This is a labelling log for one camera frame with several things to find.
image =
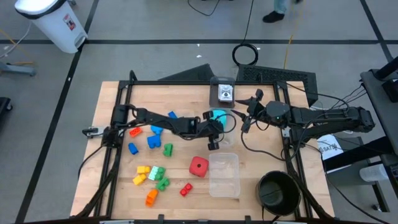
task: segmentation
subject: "red small block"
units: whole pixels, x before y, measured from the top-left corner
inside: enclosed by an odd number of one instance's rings
[[[192,159],[191,165],[189,167],[189,172],[198,177],[205,177],[207,173],[207,167],[209,166],[209,161],[199,156],[195,156]]]
[[[140,133],[142,133],[142,129],[141,128],[133,128],[129,133],[130,133],[130,136],[132,138],[134,138],[137,135],[139,135]]]
[[[180,191],[180,194],[183,197],[185,197],[189,193],[189,191],[191,191],[191,189],[192,189],[192,185],[190,183],[187,183],[185,185],[185,187]]]

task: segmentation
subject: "plastic building block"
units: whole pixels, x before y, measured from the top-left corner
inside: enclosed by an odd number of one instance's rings
[[[133,128],[130,132],[130,136],[132,138],[136,137],[137,135],[139,135],[140,133],[142,133],[142,129],[140,127],[138,128]]]
[[[151,190],[147,195],[147,199],[145,200],[145,205],[148,207],[152,207],[155,203],[155,199],[158,193],[159,191],[157,191],[156,189]]]
[[[129,150],[130,150],[131,154],[133,154],[133,155],[138,153],[138,149],[137,149],[136,145],[134,145],[134,143],[132,143],[132,142],[129,143]]]
[[[140,174],[137,177],[135,177],[132,181],[134,182],[135,185],[140,185],[143,183],[143,181],[147,178],[145,174]]]
[[[223,124],[223,128],[225,128],[226,126],[226,114],[225,111],[223,110],[213,110],[213,116],[210,119],[217,119],[217,121],[221,122],[221,124]]]
[[[170,185],[169,179],[167,177],[163,177],[163,179],[161,181],[159,181],[159,183],[157,183],[156,189],[158,189],[160,191],[164,191],[166,189],[166,187],[169,185]]]
[[[177,115],[175,115],[174,111],[169,112],[169,118],[177,118]]]
[[[168,143],[168,144],[164,145],[163,155],[165,155],[167,157],[171,157],[172,153],[173,153],[173,144]]]
[[[199,156],[195,156],[192,159],[191,165],[189,166],[189,172],[198,177],[205,177],[207,173],[207,167],[209,161]]]
[[[190,183],[187,183],[187,184],[185,185],[185,187],[184,187],[183,189],[180,190],[180,194],[181,194],[183,197],[185,197],[185,196],[189,193],[189,191],[191,191],[191,189],[192,189],[192,185],[191,185]]]
[[[156,176],[158,169],[159,169],[159,167],[157,167],[157,166],[152,167],[152,170],[150,171],[149,176],[148,176],[149,180],[155,180],[155,176]]]
[[[156,135],[160,135],[162,134],[163,128],[157,127],[157,126],[150,126],[150,129],[156,134]]]
[[[150,166],[137,166],[137,174],[147,174],[150,172]]]
[[[148,137],[147,139],[148,139],[148,146],[151,149],[153,149],[155,147],[160,147],[162,145],[159,135],[151,136],[151,137]]]
[[[155,180],[162,180],[165,172],[166,169],[164,169],[164,167],[159,167],[155,175]]]

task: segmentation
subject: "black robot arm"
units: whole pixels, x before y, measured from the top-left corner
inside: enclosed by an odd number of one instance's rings
[[[127,114],[130,110],[135,119],[127,122]],[[103,145],[114,147],[114,139],[117,139],[120,130],[144,125],[154,125],[168,129],[173,134],[185,140],[208,138],[209,150],[218,149],[219,145],[216,139],[219,138],[220,134],[224,133],[223,124],[218,121],[218,118],[210,119],[211,117],[213,117],[213,112],[207,111],[203,113],[204,121],[202,122],[199,117],[169,118],[148,111],[145,108],[136,108],[134,105],[117,105],[113,109],[111,127],[108,129],[107,133],[104,132]]]
[[[254,119],[278,128],[290,128],[290,143],[298,144],[308,142],[311,138],[345,130],[367,133],[375,125],[370,112],[362,107],[310,110],[290,106],[280,101],[270,101],[264,107],[260,104],[262,96],[262,90],[257,90],[256,97],[236,100],[248,106],[248,115],[232,110],[243,120],[241,131],[244,133],[249,131]],[[308,128],[312,123],[317,125]]]

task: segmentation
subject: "yellow block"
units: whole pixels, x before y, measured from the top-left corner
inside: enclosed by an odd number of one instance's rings
[[[147,178],[145,174],[140,174],[137,177],[135,177],[132,181],[134,182],[135,185],[140,185],[143,183],[143,181]]]
[[[150,166],[137,166],[138,174],[147,174],[150,172]]]

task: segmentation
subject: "wooden table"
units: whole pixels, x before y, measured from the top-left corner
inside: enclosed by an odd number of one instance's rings
[[[291,84],[303,89],[301,82],[291,82]],[[109,126],[117,87],[118,82],[103,82],[93,126]],[[261,101],[263,105],[266,105],[268,101],[275,100],[273,87],[265,85],[236,86],[236,99],[247,99],[254,96],[257,88],[264,92]],[[289,88],[289,96],[292,105],[308,106],[305,93]],[[203,112],[209,110],[208,102],[209,86],[207,85],[134,85],[132,88],[131,103],[133,105],[145,107],[150,111],[164,115],[167,115],[170,111],[175,111],[177,116],[201,116]],[[245,112],[246,106],[236,104],[235,109]],[[207,149],[207,138],[185,141],[165,130],[162,133],[162,146],[169,142],[174,145],[172,157],[163,155],[163,147],[149,149],[146,137],[153,135],[149,126],[143,127],[144,132],[134,139],[127,134],[123,144],[112,218],[157,219],[158,214],[164,214],[165,219],[168,220],[243,220],[245,215],[250,215],[252,220],[261,220],[261,207],[256,201],[255,186],[259,179],[269,171],[286,171],[286,165],[284,162],[277,161],[265,154],[246,150],[239,138],[241,125],[242,122],[238,120],[234,132],[236,135],[234,145],[217,151]],[[280,155],[282,138],[278,128],[269,127],[267,131],[261,132],[255,126],[252,126],[250,132],[244,135],[244,139],[251,148],[266,150],[277,156]],[[101,138],[88,140],[85,157],[98,148],[100,141]],[[129,142],[133,142],[139,150],[139,153],[135,156],[129,152],[127,147]],[[309,144],[317,147],[316,140],[311,140]],[[239,198],[211,197],[209,195],[208,173],[204,179],[189,173],[188,167],[193,156],[208,158],[209,154],[215,152],[233,152],[239,156],[241,178]],[[81,211],[96,192],[100,182],[104,154],[105,149],[92,157],[82,169],[71,215]],[[301,155],[308,189],[325,211],[334,216],[319,152],[306,147],[301,149]],[[132,183],[132,179],[136,176],[136,167],[139,165],[165,167],[165,176],[171,182],[165,192],[159,193],[152,208],[147,208],[144,204],[147,193],[155,187],[156,182],[146,180],[139,186]],[[187,182],[193,185],[193,190],[186,197],[182,197],[179,191]],[[106,192],[101,214],[105,214],[107,201],[108,193]],[[302,216],[305,216],[303,203],[300,205],[300,209]],[[267,211],[264,212],[265,220],[273,218],[274,215]],[[290,215],[280,219],[293,220],[294,216]]]

